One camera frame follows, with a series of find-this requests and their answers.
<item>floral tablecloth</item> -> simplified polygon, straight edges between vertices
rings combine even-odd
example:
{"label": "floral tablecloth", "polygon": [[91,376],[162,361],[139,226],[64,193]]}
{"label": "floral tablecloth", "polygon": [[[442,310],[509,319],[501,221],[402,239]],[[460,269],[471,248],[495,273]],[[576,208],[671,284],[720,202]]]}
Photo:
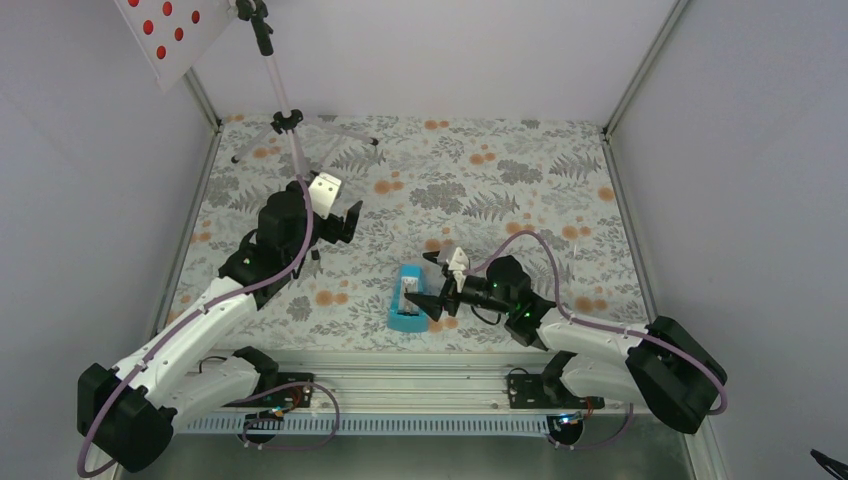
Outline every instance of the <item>floral tablecloth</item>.
{"label": "floral tablecloth", "polygon": [[[256,227],[268,196],[293,179],[284,136],[270,136],[239,164],[230,162],[269,120],[242,115],[227,120],[170,319],[202,293]],[[426,333],[386,328],[401,264],[424,266],[428,287],[437,290],[442,277],[422,252],[453,243],[479,263],[521,229],[539,232],[552,246],[565,279],[563,299],[572,308],[644,322],[597,126],[388,116],[322,120],[380,139],[375,148],[315,126],[298,129],[312,168],[345,182],[335,213],[364,201],[355,238],[351,245],[319,242],[320,260],[308,259],[301,277],[230,332],[219,348],[525,351],[502,326],[485,325],[464,307],[456,318],[430,322]],[[508,253],[522,262],[534,289],[553,298],[552,271],[535,241],[518,240]]]}

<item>white board with red dots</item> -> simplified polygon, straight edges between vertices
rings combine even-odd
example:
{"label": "white board with red dots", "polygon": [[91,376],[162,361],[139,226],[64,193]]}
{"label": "white board with red dots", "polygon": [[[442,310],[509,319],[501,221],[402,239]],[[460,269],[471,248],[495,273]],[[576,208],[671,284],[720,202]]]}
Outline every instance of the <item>white board with red dots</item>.
{"label": "white board with red dots", "polygon": [[115,0],[156,72],[171,88],[230,23],[228,0]]}

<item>robotic arm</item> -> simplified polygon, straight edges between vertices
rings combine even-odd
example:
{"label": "robotic arm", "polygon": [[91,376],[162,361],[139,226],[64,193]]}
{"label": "robotic arm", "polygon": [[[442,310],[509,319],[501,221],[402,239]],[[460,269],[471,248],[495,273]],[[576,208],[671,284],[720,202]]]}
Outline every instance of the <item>robotic arm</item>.
{"label": "robotic arm", "polygon": [[[548,315],[556,304],[532,291],[530,276],[511,255],[493,260],[485,278],[466,274],[468,257],[456,246],[425,253],[424,258],[441,265],[446,277],[442,290],[438,296],[406,293],[406,298],[436,321],[443,310],[456,315],[463,303],[506,315],[505,328],[514,340],[558,352],[542,373],[545,391],[553,399],[598,396],[644,405],[669,427],[695,433],[718,396],[717,387],[689,361],[646,341],[646,336],[681,350],[722,384],[727,381],[721,366],[671,318],[610,333],[558,313]],[[596,318],[591,323],[625,327]]]}
{"label": "robotic arm", "polygon": [[[348,210],[346,219],[330,213],[341,181],[326,173],[316,174],[308,190],[312,199],[310,247],[319,239],[330,243],[353,239],[362,202]],[[307,209],[297,181],[268,198],[259,211],[259,224],[241,241],[218,270],[218,278],[191,308],[146,345],[106,369],[93,364],[79,378],[77,430],[86,435],[95,416],[130,372],[131,378],[109,408],[94,434],[93,443],[130,472],[151,464],[165,450],[174,432],[195,419],[235,400],[263,392],[276,385],[277,363],[252,347],[233,353],[223,363],[186,379],[193,368],[227,332],[260,310],[292,278],[297,270],[256,290],[245,287],[272,280],[292,264],[306,239]],[[206,308],[212,299],[226,299]],[[198,318],[175,330],[190,315]],[[150,351],[167,339],[152,360]]]}

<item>black mounting plate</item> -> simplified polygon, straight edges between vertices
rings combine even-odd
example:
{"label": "black mounting plate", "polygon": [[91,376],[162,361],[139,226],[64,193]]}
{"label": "black mounting plate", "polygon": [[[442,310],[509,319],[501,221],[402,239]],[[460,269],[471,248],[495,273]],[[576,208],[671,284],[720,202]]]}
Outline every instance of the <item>black mounting plate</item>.
{"label": "black mounting plate", "polygon": [[[513,410],[586,409],[588,406],[586,399],[567,392],[559,402],[551,400],[545,393],[542,375],[537,373],[510,373],[506,376],[506,386],[509,408]],[[589,400],[592,402],[592,409],[604,408],[602,397],[589,397]]]}
{"label": "black mounting plate", "polygon": [[[314,382],[315,375],[312,373],[303,373],[303,372],[277,372],[277,384],[272,386],[284,385],[286,383],[291,382]],[[300,389],[300,403],[298,403],[297,408],[309,408],[310,402],[312,401],[312,390],[309,393],[303,392],[303,387],[298,387]],[[290,405],[294,399],[292,398],[291,390],[280,390],[279,392],[272,393],[264,398],[260,398],[258,400],[254,400],[248,403],[240,403],[237,406],[239,408],[274,408],[274,407],[285,407]]]}

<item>purple cable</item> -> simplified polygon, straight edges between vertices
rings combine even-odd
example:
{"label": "purple cable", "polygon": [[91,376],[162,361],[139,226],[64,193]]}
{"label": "purple cable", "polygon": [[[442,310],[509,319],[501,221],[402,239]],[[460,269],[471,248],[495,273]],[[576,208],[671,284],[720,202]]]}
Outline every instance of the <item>purple cable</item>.
{"label": "purple cable", "polygon": [[701,362],[696,360],[694,357],[692,357],[688,353],[684,352],[683,350],[675,347],[674,345],[672,345],[668,342],[660,340],[659,338],[656,338],[656,337],[652,337],[652,336],[648,335],[647,333],[635,332],[635,331],[629,330],[626,327],[611,327],[611,326],[608,326],[608,325],[602,325],[600,323],[595,323],[595,322],[592,322],[592,321],[589,321],[589,320],[584,320],[584,319],[578,318],[577,315],[574,314],[574,312],[569,312],[568,310],[566,310],[565,307],[563,306],[562,301],[560,300],[559,271],[557,270],[557,267],[556,267],[556,261],[554,260],[554,254],[551,252],[551,248],[545,242],[545,239],[542,238],[542,236],[539,235],[538,233],[531,232],[531,231],[528,231],[528,230],[522,230],[518,233],[513,234],[511,237],[507,238],[506,241],[500,247],[498,247],[497,250],[495,250],[495,253],[493,253],[485,262],[483,262],[482,265],[466,270],[465,274],[467,275],[467,274],[477,273],[480,270],[483,270],[484,268],[488,267],[489,264],[492,263],[492,261],[494,261],[496,258],[498,258],[498,256],[501,253],[503,253],[503,251],[506,249],[506,247],[509,246],[509,244],[512,243],[513,240],[515,240],[516,238],[518,238],[522,235],[530,235],[531,237],[535,238],[539,242],[539,244],[542,245],[542,248],[545,250],[545,254],[547,254],[547,256],[548,256],[548,261],[551,264],[551,269],[554,271],[554,297],[555,297],[555,300],[556,300],[557,309],[559,310],[559,313],[562,314],[562,316],[564,318],[566,318],[570,322],[574,322],[574,323],[576,323],[578,325],[582,325],[584,327],[594,328],[596,330],[602,330],[602,331],[610,332],[610,333],[624,334],[625,336],[633,335],[634,337],[641,338],[642,340],[647,340],[647,341],[653,343],[654,345],[662,347],[662,348],[668,350],[669,352],[677,355],[678,357],[682,358],[683,360],[686,360],[687,362],[692,364],[693,367],[697,368],[699,372],[703,373],[704,376],[707,377],[707,379],[710,382],[712,382],[713,386],[716,387],[716,390],[718,390],[718,395],[719,395],[719,398],[721,399],[721,403],[719,403],[719,406],[716,407],[715,410],[710,410],[707,413],[709,415],[718,415],[718,414],[723,413],[725,410],[727,410],[727,391],[725,390],[724,385],[722,385],[721,381],[718,379],[718,377],[716,377],[716,375],[710,369],[708,369],[706,366],[704,366]]}
{"label": "purple cable", "polygon": [[[618,429],[618,432],[616,432],[615,435],[604,440],[603,442],[593,443],[591,445],[566,445],[566,447],[569,450],[594,450],[596,448],[603,448],[612,445],[613,443],[617,442],[618,439],[624,436],[624,433],[627,431],[628,428],[630,428],[630,425],[633,423],[634,418],[635,415],[633,415],[633,404],[631,403],[630,408],[627,410],[627,418],[624,420],[624,425],[622,425],[621,428]],[[553,444],[554,448],[560,447],[561,443],[554,440],[554,437],[550,435],[546,435],[546,437],[548,438],[548,441]]]}
{"label": "purple cable", "polygon": [[330,392],[326,387],[318,385],[317,383],[313,383],[313,382],[291,382],[291,383],[286,383],[284,385],[278,385],[278,386],[271,388],[269,390],[266,390],[262,393],[257,393],[256,395],[251,395],[247,398],[243,398],[241,400],[236,400],[234,402],[230,402],[228,404],[228,406],[234,406],[234,405],[238,405],[238,404],[241,404],[241,403],[252,402],[253,400],[258,400],[262,397],[265,397],[266,395],[270,395],[272,393],[279,392],[280,390],[285,390],[287,388],[292,388],[292,387],[313,387],[313,388],[317,388],[318,390],[321,390],[322,392],[327,394],[328,397],[330,397],[330,401],[333,402],[333,409],[336,411],[336,421],[333,423],[333,429],[330,431],[329,435],[324,437],[324,439],[321,440],[320,442],[315,443],[313,445],[307,445],[305,447],[291,447],[291,446],[286,446],[286,445],[280,445],[280,446],[276,446],[276,447],[275,446],[264,446],[262,444],[254,443],[254,442],[251,442],[250,440],[248,440],[247,439],[247,430],[250,427],[256,425],[257,423],[261,423],[261,422],[264,422],[264,421],[267,421],[267,420],[277,420],[277,419],[275,419],[275,418],[272,418],[272,419],[255,418],[255,419],[251,420],[250,422],[248,422],[244,425],[244,430],[242,431],[242,434],[241,434],[241,439],[244,443],[246,443],[248,445],[254,445],[257,448],[259,448],[260,450],[281,450],[281,451],[287,451],[287,452],[304,452],[304,451],[307,451],[307,450],[315,450],[316,448],[321,448],[324,445],[326,445],[330,440],[332,440],[333,437],[336,436],[336,433],[339,431],[339,426],[342,423],[341,422],[341,409],[339,408],[339,402],[336,400],[336,397],[332,394],[332,392]]}
{"label": "purple cable", "polygon": [[100,428],[100,424],[103,423],[103,419],[106,417],[106,414],[109,412],[109,409],[111,409],[112,405],[115,404],[118,395],[120,395],[121,392],[124,391],[124,388],[126,388],[127,385],[129,385],[130,382],[132,382],[133,379],[141,372],[141,370],[144,368],[143,365],[150,362],[156,355],[156,353],[161,350],[162,347],[164,347],[165,344],[168,343],[168,341],[174,337],[174,335],[179,333],[180,330],[182,330],[192,320],[197,318],[201,313],[203,313],[204,311],[208,311],[215,305],[218,305],[221,302],[225,302],[243,293],[253,292],[254,290],[258,290],[262,287],[265,287],[282,279],[283,277],[291,273],[292,270],[295,269],[295,266],[297,266],[301,262],[301,260],[303,260],[303,257],[306,256],[306,252],[309,251],[309,240],[312,238],[312,198],[309,196],[309,187],[306,185],[306,182],[303,180],[303,177],[301,175],[297,175],[296,178],[297,183],[300,184],[301,190],[303,190],[303,200],[306,204],[306,236],[303,239],[303,245],[300,246],[300,251],[297,252],[297,256],[295,256],[292,263],[290,263],[280,273],[274,275],[273,277],[267,278],[261,282],[254,283],[253,285],[248,285],[246,287],[242,287],[237,290],[233,290],[232,292],[228,292],[213,298],[212,300],[206,302],[206,304],[203,305],[202,309],[198,309],[191,312],[186,318],[182,319],[179,323],[174,325],[174,328],[168,330],[165,335],[163,335],[162,338],[159,339],[159,341],[156,342],[156,344],[150,348],[147,354],[142,357],[141,362],[139,362],[139,365],[136,365],[132,370],[130,370],[130,373],[128,373],[127,376],[124,377],[123,380],[121,380],[121,383],[119,383],[115,390],[112,391],[112,394],[109,395],[109,398],[107,398],[103,406],[100,407],[100,410],[97,412],[97,415],[94,416],[94,421],[91,422],[91,426],[88,428],[88,433],[85,435],[85,439],[82,442],[82,448],[80,449],[79,457],[77,457],[77,475],[82,478],[96,477],[111,468],[112,465],[115,464],[115,459],[112,459],[93,471],[89,472],[85,469],[85,461],[88,457],[88,451],[91,449],[91,444],[94,442],[94,435],[97,433],[97,429]]}

